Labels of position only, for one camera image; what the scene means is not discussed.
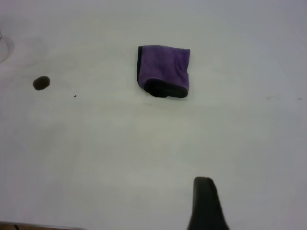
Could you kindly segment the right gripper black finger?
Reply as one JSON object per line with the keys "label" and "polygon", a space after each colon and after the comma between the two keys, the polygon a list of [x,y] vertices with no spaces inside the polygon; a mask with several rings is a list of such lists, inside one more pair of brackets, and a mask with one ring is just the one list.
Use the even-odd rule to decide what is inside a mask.
{"label": "right gripper black finger", "polygon": [[193,183],[189,230],[228,230],[218,191],[209,177],[196,177]]}

